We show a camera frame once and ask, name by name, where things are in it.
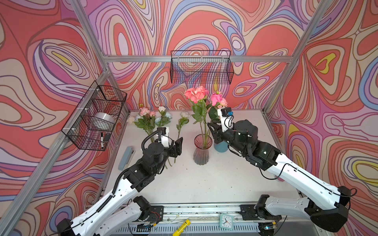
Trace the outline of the teal ceramic vase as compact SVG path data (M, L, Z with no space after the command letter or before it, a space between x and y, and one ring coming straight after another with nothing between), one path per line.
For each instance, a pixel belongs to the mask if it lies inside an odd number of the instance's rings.
M225 142L220 142L218 144L214 144L214 149L219 153L226 152L226 151L228 151L228 144L225 143Z

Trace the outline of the dark pink rose stem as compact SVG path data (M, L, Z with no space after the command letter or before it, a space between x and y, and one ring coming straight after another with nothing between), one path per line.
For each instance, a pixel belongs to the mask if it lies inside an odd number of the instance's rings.
M217 120L219 120L219 116L217 113L218 108L216 107L217 101L218 101L217 93L212 94L210 97L210 100L211 100L211 104L210 104L211 106L210 106L208 114L209 114L210 122L214 123L214 122L217 122Z

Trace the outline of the salmon pink rose stem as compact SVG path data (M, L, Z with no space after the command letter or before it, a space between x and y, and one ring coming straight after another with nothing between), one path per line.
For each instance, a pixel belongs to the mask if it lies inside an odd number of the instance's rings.
M208 129L207 129L207 98L209 91L204 86L196 88L189 88L184 93L185 98L192 104L192 117L195 119L195 124L199 123L202 136L202 148L205 149L208 143Z

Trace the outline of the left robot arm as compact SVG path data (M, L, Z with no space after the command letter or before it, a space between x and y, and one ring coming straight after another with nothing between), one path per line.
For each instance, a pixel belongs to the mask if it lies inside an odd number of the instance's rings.
M182 153L183 138L164 146L162 140L145 147L142 157L123 170L110 192L97 203L72 220L63 219L57 225L59 236L110 236L124 224L149 219L150 203L139 193L164 169L168 158Z

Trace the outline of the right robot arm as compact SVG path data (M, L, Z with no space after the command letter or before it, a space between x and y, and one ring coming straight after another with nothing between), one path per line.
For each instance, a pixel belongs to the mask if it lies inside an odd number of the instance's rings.
M258 140L258 128L243 120L230 128L208 123L216 144L225 142L231 152L242 156L261 172L273 174L295 187L305 196L297 199L283 199L261 195L253 210L247 210L246 217L263 220L281 219L282 215L311 220L316 226L329 232L338 232L347 222L351 190L345 186L333 186L292 162L273 145Z

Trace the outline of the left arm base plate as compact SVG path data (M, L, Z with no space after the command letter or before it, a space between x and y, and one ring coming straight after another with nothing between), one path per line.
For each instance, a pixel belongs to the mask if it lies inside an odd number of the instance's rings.
M164 206L162 205L151 206L141 212L141 216L138 218L138 221L159 223L163 220L163 213L164 213Z

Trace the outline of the light pink carnation stem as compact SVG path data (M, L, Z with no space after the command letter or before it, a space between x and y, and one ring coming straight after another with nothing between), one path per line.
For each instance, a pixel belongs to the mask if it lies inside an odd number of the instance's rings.
M225 108L228 106L228 102L226 101L226 99L223 97L222 93L220 93L219 91L217 91L217 95L218 95L218 101L217 101L217 105L216 107L218 109L221 109L221 108Z

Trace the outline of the white rose stem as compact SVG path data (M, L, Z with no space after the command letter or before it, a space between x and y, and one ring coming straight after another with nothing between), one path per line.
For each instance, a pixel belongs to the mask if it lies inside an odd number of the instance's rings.
M184 125L188 124L189 121L190 121L190 115L188 112L181 112L180 113L180 119L178 121L178 124L176 125L176 128L178 130L178 136L177 136L177 139L180 138L180 134L181 134L181 129Z

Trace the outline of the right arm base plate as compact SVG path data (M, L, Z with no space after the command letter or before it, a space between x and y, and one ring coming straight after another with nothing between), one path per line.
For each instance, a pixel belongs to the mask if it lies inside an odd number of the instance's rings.
M273 220L280 221L281 215L272 215L262 205L240 205L240 211L243 220Z

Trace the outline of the pink glass vase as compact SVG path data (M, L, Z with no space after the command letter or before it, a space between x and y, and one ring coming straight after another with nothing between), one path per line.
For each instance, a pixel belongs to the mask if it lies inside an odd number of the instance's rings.
M213 140L209 136L199 134L194 139L195 152L193 154L193 160L197 165L205 165L210 159L209 148L213 144Z

